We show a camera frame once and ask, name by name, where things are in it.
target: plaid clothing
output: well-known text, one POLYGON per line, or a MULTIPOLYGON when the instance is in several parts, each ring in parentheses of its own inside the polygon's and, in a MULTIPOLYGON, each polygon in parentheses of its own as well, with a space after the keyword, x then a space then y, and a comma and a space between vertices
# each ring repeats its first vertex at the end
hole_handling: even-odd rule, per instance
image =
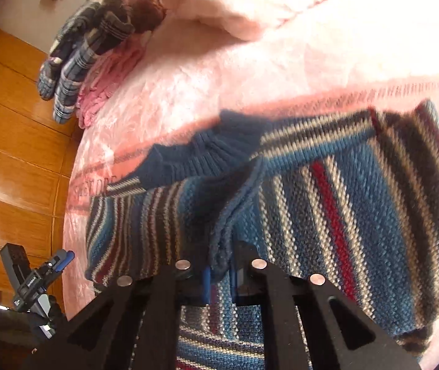
POLYGON ((369 109, 259 122, 260 138, 239 122, 227 127, 228 138, 248 141, 243 147, 223 137, 199 149, 160 147, 153 165, 144 162, 92 200, 86 278, 104 285, 123 274, 142 279, 202 250, 219 282, 208 307, 183 309, 177 367, 261 369, 260 308, 236 307, 224 276, 232 240, 244 240, 291 275, 324 274, 420 355, 439 317, 432 103, 404 115, 369 109), (238 154, 257 140, 253 154, 238 154), (234 152, 237 160, 224 159, 234 152), (160 174, 173 176, 148 189, 160 174))
POLYGON ((62 26, 39 73, 38 92, 54 98, 53 119, 70 119, 82 83, 96 60, 135 31, 153 30, 163 17, 159 0, 87 0, 62 26))

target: silver screw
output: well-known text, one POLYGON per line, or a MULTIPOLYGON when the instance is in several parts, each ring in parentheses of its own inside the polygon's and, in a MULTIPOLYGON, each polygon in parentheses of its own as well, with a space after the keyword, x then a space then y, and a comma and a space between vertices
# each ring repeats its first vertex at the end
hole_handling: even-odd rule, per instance
POLYGON ((129 286, 130 284, 132 284, 132 277, 130 277, 128 275, 121 275, 117 279, 118 286, 129 286))
POLYGON ((188 260, 179 260, 175 263, 178 270, 188 270, 191 267, 191 262, 188 260))
POLYGON ((255 260, 252 260, 251 265, 257 270, 263 270, 267 267, 267 261, 261 258, 256 258, 255 260))
POLYGON ((314 285, 322 285, 326 282, 326 279, 322 274, 312 274, 309 279, 314 285))

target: striped sweater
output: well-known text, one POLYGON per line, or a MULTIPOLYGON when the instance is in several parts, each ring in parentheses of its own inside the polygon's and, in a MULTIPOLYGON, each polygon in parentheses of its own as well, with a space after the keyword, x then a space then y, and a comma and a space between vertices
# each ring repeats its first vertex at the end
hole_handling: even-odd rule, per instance
POLYGON ((324 274, 400 344, 422 353, 439 317, 432 103, 404 115, 369 109, 245 121, 255 126, 237 123, 238 137, 228 134, 247 141, 235 153, 221 132, 172 160, 157 146, 161 160, 150 155, 154 164, 142 168, 159 174, 166 162, 173 176, 161 185, 150 176, 149 189, 141 171, 94 198, 87 278, 103 285, 123 274, 146 278, 190 249, 204 252, 216 281, 212 302, 183 308, 177 367, 263 368, 260 309, 233 305, 225 276, 232 240, 245 240, 289 274, 324 274), (235 160, 226 165, 225 155, 235 160))

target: pink bed sheet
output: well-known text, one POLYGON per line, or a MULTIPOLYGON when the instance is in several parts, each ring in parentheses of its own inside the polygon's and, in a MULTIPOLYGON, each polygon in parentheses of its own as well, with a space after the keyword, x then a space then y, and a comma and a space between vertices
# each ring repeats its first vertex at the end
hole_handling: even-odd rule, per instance
MULTIPOLYGON (((89 197, 153 143, 184 142, 224 108, 271 117, 402 111, 425 97, 439 109, 439 0, 327 0, 250 43, 168 15, 77 153, 64 223, 64 248, 76 253, 63 275, 68 317, 94 297, 83 277, 89 197)), ((421 366, 438 362, 439 332, 421 366)))

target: plaid shirt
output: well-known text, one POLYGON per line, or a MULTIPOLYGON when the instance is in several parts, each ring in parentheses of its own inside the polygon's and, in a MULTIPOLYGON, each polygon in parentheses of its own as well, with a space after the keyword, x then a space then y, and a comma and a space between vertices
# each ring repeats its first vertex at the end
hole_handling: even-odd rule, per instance
POLYGON ((151 10, 142 5, 128 7, 123 0, 87 0, 62 26, 38 79, 41 98, 54 98, 56 122, 63 124, 70 119, 81 85, 98 57, 118 46, 136 28, 139 32, 143 27, 152 30, 161 23, 164 12, 158 0, 144 1, 150 2, 151 10), (144 24, 133 23, 139 18, 139 9, 154 17, 144 24))

